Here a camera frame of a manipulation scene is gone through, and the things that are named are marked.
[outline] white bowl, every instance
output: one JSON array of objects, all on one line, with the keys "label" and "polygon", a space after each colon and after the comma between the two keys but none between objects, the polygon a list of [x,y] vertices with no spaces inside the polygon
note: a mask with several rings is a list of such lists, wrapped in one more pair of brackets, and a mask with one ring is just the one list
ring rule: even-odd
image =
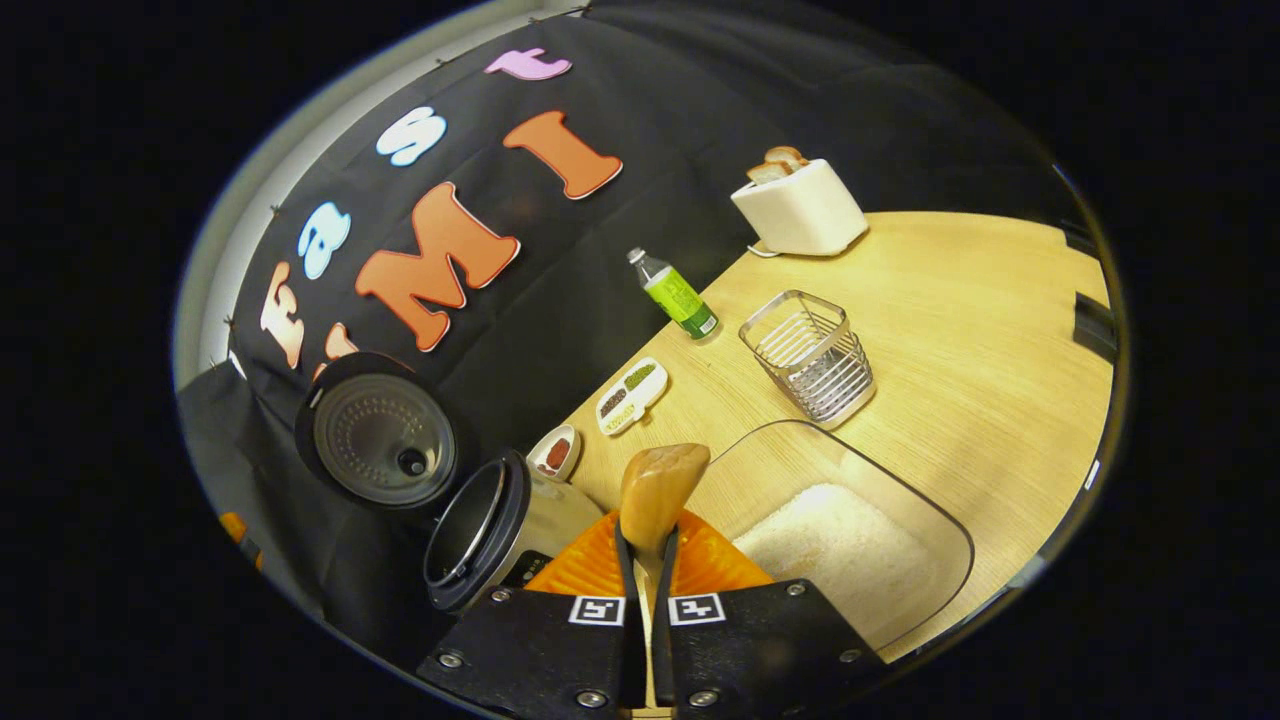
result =
[{"label": "white bowl", "polygon": [[[561,462],[561,466],[553,473],[544,473],[539,469],[539,465],[545,465],[550,469],[550,465],[547,465],[547,454],[552,451],[552,446],[561,438],[568,441],[568,455],[564,456],[564,461]],[[536,473],[543,478],[566,482],[568,480],[568,477],[573,474],[573,468],[577,465],[577,456],[581,454],[582,443],[577,437],[577,430],[575,430],[571,425],[561,425],[547,433],[543,439],[538,441],[534,450],[529,452],[526,462],[530,471]]]},{"label": "white bowl", "polygon": [[[653,365],[653,372],[649,373],[645,379],[640,380],[640,384],[635,388],[627,389],[627,375],[645,365]],[[662,393],[667,389],[668,379],[669,375],[667,375],[667,369],[662,366],[662,363],[658,363],[653,357],[644,357],[635,365],[627,368],[627,372],[622,373],[618,382],[609,386],[609,389],[604,391],[600,400],[595,402],[595,423],[599,425],[600,432],[607,436],[616,436],[630,428],[640,418],[644,418],[645,410],[657,402],[658,398],[662,397]],[[625,393],[622,401],[602,418],[600,409],[604,407],[604,401],[618,391],[623,391]]]}]

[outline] red food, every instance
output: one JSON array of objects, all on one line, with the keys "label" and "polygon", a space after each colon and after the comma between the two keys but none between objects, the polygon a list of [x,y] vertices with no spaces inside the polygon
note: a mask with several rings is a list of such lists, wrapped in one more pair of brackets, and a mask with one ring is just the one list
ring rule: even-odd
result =
[{"label": "red food", "polygon": [[547,454],[547,464],[552,468],[559,470],[559,466],[564,464],[564,457],[568,456],[568,441],[559,438],[556,445],[552,446],[550,452]]}]

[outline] wire basket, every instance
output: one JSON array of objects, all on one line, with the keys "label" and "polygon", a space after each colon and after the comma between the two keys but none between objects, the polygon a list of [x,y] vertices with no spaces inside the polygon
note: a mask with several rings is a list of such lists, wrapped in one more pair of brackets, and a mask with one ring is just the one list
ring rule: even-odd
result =
[{"label": "wire basket", "polygon": [[737,331],[773,382],[831,429],[876,395],[876,379],[845,310],[788,290],[751,315]]}]

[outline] rice cooker lid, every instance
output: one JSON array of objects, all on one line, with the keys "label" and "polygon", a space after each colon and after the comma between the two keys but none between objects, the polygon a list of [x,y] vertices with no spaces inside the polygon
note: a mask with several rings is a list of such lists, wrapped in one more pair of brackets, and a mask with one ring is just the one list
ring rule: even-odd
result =
[{"label": "rice cooker lid", "polygon": [[453,427],[417,375],[374,352],[335,360],[316,378],[294,425],[312,473],[365,505],[416,509],[453,479]]}]

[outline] small dish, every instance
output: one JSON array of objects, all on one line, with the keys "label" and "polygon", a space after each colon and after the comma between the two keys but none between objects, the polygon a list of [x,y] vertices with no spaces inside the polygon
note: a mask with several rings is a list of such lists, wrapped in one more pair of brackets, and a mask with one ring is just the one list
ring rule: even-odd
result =
[{"label": "small dish", "polygon": [[[559,465],[552,465],[549,456],[561,441],[568,443],[568,448],[564,450],[564,456],[561,459]],[[547,479],[567,482],[568,477],[573,474],[573,468],[577,465],[577,456],[581,454],[582,443],[577,437],[577,430],[572,425],[561,425],[538,441],[538,445],[529,454],[527,465],[532,473]]]},{"label": "small dish", "polygon": [[[667,369],[653,357],[644,357],[631,365],[595,404],[595,421],[600,427],[600,432],[616,436],[644,418],[645,409],[662,397],[669,379]],[[632,380],[632,387],[627,387],[627,380]],[[612,405],[605,410],[611,401]]]}]

